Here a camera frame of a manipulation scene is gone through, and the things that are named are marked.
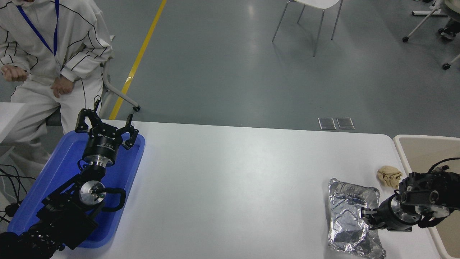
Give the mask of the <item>person's left hand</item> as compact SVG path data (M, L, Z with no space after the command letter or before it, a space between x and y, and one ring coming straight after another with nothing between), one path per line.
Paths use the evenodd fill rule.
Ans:
M54 80L50 88L53 91L53 95L56 98L60 98L61 95L67 95L73 91L74 82L60 75Z

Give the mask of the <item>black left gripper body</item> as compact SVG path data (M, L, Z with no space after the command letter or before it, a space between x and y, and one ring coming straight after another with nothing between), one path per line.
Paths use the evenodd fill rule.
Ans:
M122 144L122 135L127 131L112 126L97 126L87 131L88 141L83 152L83 160L96 161L104 157L107 162L115 162Z

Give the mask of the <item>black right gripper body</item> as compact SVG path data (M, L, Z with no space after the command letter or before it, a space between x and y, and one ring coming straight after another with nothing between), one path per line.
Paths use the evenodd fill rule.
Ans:
M394 232L411 232L412 215L406 212L398 197L390 197L376 210L377 228Z

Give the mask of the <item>person's right hand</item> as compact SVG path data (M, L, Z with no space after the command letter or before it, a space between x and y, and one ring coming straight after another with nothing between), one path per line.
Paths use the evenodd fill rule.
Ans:
M7 82L24 82L27 80L29 73L20 67L4 65L1 67L3 78Z

